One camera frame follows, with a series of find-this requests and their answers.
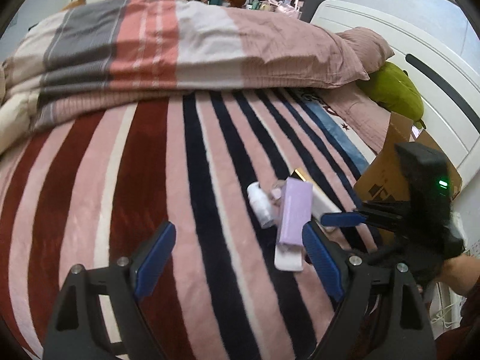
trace green plush toy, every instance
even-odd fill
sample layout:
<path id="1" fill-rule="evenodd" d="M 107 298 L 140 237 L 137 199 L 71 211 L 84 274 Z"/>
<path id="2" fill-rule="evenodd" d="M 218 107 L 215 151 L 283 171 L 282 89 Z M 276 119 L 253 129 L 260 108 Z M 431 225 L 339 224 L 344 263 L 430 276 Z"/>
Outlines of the green plush toy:
<path id="1" fill-rule="evenodd" d="M 370 74 L 369 81 L 357 81 L 358 87 L 373 101 L 390 112 L 419 122 L 423 116 L 423 101 L 412 81 L 396 64 L 385 62 L 379 71 Z"/>

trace bed sheet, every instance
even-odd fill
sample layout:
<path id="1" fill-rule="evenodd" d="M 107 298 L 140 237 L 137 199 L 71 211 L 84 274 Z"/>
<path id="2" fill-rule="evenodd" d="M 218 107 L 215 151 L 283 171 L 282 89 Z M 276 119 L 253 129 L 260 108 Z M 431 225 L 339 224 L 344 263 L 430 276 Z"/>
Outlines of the bed sheet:
<path id="1" fill-rule="evenodd" d="M 314 90 L 195 91 L 93 112 L 8 150 L 0 312 L 14 336 L 41 357 L 70 267 L 128 256 L 168 219 L 177 243 L 141 308 L 169 359 L 305 359 L 335 304 L 310 265 L 275 269 L 276 229 L 260 228 L 246 187 L 303 167 L 354 208 L 366 145 L 333 113 Z M 364 225 L 331 238 L 362 251 L 379 242 Z"/>

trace white headboard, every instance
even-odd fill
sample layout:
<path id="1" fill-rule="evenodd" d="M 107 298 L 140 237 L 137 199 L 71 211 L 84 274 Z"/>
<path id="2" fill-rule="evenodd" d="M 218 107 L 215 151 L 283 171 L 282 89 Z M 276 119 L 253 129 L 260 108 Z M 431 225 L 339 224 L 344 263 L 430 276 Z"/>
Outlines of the white headboard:
<path id="1" fill-rule="evenodd" d="M 465 187 L 480 169 L 480 76 L 425 31 L 375 9 L 326 0 L 311 23 L 333 32 L 366 27 L 387 40 L 395 51 L 389 61 L 407 71 L 419 90 L 427 131 L 458 169 Z"/>

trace purple box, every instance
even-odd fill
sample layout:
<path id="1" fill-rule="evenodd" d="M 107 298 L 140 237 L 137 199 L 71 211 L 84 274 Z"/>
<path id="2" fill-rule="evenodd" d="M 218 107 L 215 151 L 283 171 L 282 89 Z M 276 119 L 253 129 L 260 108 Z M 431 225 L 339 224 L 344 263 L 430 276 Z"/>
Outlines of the purple box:
<path id="1" fill-rule="evenodd" d="M 278 242 L 303 246 L 302 229 L 311 219 L 312 185 L 289 177 L 282 188 Z"/>

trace metal bolt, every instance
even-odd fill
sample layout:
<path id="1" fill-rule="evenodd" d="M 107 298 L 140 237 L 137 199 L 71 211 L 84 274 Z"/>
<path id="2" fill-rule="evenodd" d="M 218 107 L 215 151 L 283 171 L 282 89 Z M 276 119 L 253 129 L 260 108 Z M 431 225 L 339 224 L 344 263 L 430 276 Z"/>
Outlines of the metal bolt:
<path id="1" fill-rule="evenodd" d="M 119 259 L 117 259 L 117 265 L 118 266 L 127 266 L 129 262 L 130 261 L 129 261 L 128 257 L 120 257 Z"/>
<path id="2" fill-rule="evenodd" d="M 349 262 L 353 266 L 359 266 L 362 263 L 362 259 L 359 256 L 351 256 Z"/>
<path id="3" fill-rule="evenodd" d="M 71 269 L 70 271 L 76 275 L 76 274 L 79 274 L 81 271 L 83 271 L 85 267 L 82 265 L 82 264 L 75 264 Z"/>
<path id="4" fill-rule="evenodd" d="M 404 274 L 405 272 L 408 272 L 409 267 L 407 266 L 407 264 L 404 264 L 403 262 L 399 262 L 397 264 L 397 269 Z"/>

